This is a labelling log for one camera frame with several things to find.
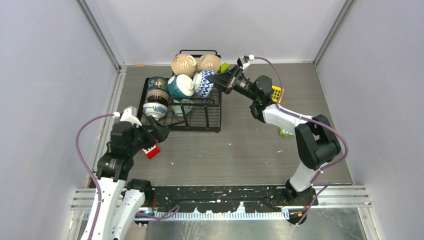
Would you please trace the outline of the beige bowl with flower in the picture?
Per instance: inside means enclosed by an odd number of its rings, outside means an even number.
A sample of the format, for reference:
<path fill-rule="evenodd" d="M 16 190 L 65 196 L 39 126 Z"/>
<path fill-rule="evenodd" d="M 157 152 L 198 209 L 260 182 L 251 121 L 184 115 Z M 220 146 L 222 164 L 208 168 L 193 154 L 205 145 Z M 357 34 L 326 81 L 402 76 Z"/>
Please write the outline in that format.
<path fill-rule="evenodd" d="M 196 71 L 201 72 L 204 70 L 212 70 L 217 72 L 220 69 L 222 60 L 219 56 L 214 54 L 202 55 L 196 63 Z"/>

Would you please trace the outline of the blue white zigzag bowl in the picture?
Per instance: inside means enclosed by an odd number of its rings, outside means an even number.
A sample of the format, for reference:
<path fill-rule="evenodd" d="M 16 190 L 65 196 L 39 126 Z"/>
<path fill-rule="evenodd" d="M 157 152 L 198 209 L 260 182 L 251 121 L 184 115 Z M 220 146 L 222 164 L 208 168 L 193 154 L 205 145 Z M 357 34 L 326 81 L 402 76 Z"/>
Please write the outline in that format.
<path fill-rule="evenodd" d="M 208 77 L 213 75 L 215 75 L 215 72 L 210 69 L 202 70 L 194 75 L 194 90 L 199 97 L 208 98 L 211 94 L 214 83 L 210 82 Z"/>

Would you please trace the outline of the beige bowl with brown markings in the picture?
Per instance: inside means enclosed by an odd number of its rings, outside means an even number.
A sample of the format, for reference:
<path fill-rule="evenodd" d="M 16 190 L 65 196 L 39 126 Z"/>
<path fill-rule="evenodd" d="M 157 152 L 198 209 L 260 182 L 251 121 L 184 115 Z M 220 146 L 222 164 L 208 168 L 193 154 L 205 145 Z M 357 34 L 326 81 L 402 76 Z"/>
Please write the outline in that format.
<path fill-rule="evenodd" d="M 192 77 L 197 70 L 197 61 L 190 54 L 180 53 L 172 59 L 171 69 L 175 75 Z"/>

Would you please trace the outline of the teal bowl white inside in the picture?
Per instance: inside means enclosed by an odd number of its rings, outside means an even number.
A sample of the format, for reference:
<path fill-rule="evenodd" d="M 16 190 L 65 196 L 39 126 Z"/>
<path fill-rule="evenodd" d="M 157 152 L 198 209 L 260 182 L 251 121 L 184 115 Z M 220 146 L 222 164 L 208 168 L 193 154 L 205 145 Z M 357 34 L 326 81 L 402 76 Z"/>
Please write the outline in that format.
<path fill-rule="evenodd" d="M 195 93 L 194 82 L 185 74 L 177 74 L 167 81 L 167 90 L 173 98 L 190 98 Z"/>

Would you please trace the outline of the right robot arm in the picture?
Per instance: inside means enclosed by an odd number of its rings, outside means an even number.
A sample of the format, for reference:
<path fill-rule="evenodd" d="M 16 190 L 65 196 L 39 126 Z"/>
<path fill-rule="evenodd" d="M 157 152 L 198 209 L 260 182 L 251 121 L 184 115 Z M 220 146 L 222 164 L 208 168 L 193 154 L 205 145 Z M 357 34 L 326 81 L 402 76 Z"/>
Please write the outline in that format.
<path fill-rule="evenodd" d="M 320 168 L 341 152 L 335 133 L 329 129 L 328 119 L 322 114 L 302 116 L 279 106 L 272 99 L 272 79 L 261 75 L 251 82 L 241 67 L 235 66 L 228 72 L 211 75 L 207 79 L 225 94 L 236 91 L 251 99 L 249 108 L 255 119 L 285 129 L 295 136 L 300 164 L 286 182 L 283 196 L 287 203 L 299 205 L 311 189 Z"/>

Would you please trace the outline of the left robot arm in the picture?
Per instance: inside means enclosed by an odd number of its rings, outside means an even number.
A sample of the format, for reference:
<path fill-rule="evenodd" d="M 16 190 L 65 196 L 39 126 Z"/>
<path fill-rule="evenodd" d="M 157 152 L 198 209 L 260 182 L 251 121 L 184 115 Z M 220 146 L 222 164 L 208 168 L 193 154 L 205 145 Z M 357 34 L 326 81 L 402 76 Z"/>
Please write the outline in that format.
<path fill-rule="evenodd" d="M 139 207 L 148 207 L 153 202 L 152 184 L 144 179 L 128 181 L 129 172 L 138 152 L 148 159 L 156 156 L 160 149 L 157 143 L 165 141 L 170 129 L 159 124 L 153 117 L 147 119 L 152 130 L 145 128 L 133 115 L 119 112 L 100 115 L 118 118 L 110 132 L 106 153 L 97 163 L 97 171 L 92 172 L 84 160 L 79 138 L 75 137 L 77 154 L 95 185 L 95 196 L 84 233 L 83 240 L 123 240 L 134 221 Z"/>

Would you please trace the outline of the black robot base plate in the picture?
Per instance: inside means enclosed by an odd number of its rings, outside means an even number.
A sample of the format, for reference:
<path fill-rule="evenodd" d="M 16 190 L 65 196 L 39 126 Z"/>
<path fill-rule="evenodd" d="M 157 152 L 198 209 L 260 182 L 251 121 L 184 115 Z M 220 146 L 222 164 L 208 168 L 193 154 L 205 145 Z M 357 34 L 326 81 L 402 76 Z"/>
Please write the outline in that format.
<path fill-rule="evenodd" d="M 142 207 L 167 212 L 179 206 L 179 213 L 234 213 L 243 206 L 246 213 L 274 213 L 282 207 L 304 209 L 316 195 L 315 189 L 289 196 L 285 185 L 154 186 Z"/>

